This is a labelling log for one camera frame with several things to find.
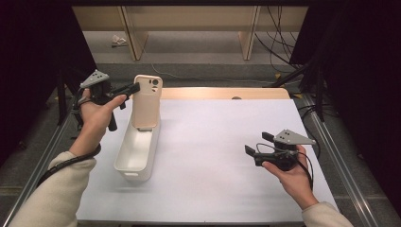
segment person's left hand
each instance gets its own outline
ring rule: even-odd
[[[89,89],[85,89],[82,96],[90,97]],[[117,96],[103,106],[88,101],[80,105],[83,127],[70,152],[77,156],[90,153],[100,143],[106,128],[112,119],[112,112],[125,100],[125,95]]]

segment white sleeve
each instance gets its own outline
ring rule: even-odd
[[[75,157],[63,152],[49,168]],[[53,174],[22,205],[10,226],[77,226],[76,212],[95,164],[95,159],[85,160]]]
[[[330,203],[320,202],[306,208],[302,212],[302,218],[307,227],[349,227],[351,222],[340,214]]]

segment floor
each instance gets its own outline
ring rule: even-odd
[[[276,76],[284,76],[291,70],[278,58],[271,56],[266,48],[255,39],[252,58],[243,61],[241,47],[236,32],[150,32],[143,57],[133,61],[125,44],[115,45],[113,35],[125,39],[124,32],[85,32],[88,45],[93,53],[98,69],[112,76],[112,83],[130,82],[137,74],[158,75],[165,81],[166,87],[179,86],[221,86],[221,87],[261,87],[275,82]],[[296,33],[285,33],[287,44],[294,45]],[[258,33],[260,40],[271,47],[272,41],[267,33]],[[276,43],[273,51],[288,59],[281,44]],[[286,84],[292,94],[298,94],[297,85],[301,77]],[[294,98],[298,107],[307,104],[305,97]],[[326,94],[325,102],[330,102]],[[49,141],[57,134],[58,107],[57,94],[47,101],[43,112],[31,127],[24,139],[24,146],[9,157],[0,169],[0,223],[5,223],[19,195],[24,191],[31,173],[43,159],[44,150],[52,145]],[[305,118],[308,127],[321,142],[320,164],[326,180],[332,190],[341,212],[355,226],[401,226],[400,217],[394,212],[379,185],[376,183],[363,159],[358,157],[357,148],[343,126],[340,116],[333,107],[324,109],[324,126],[328,128],[333,142],[340,151],[344,164],[349,168],[356,185],[356,191],[367,201],[375,225],[367,225],[364,217],[358,212],[350,189],[346,186],[338,166],[333,162],[330,147],[323,142],[313,114]],[[79,226],[130,226],[124,224],[81,223]]]

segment wrist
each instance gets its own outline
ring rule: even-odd
[[[82,156],[93,152],[100,143],[103,133],[83,127],[77,140],[71,146],[69,151],[76,156]]]
[[[309,206],[319,203],[312,193],[307,193],[306,195],[301,195],[300,197],[293,198],[302,210],[305,210]]]

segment finger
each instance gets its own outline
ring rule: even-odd
[[[272,175],[276,176],[278,179],[281,179],[283,171],[280,168],[278,168],[275,164],[270,162],[263,162],[262,166]]]
[[[304,166],[307,166],[306,149],[301,145],[297,145],[297,149],[298,149],[298,152],[301,154],[301,155],[298,155],[298,161],[300,161]]]
[[[105,108],[108,108],[109,110],[112,111],[115,108],[117,108],[119,105],[121,105],[126,100],[126,98],[127,98],[126,95],[116,96],[110,102],[106,103],[104,106],[105,106]]]

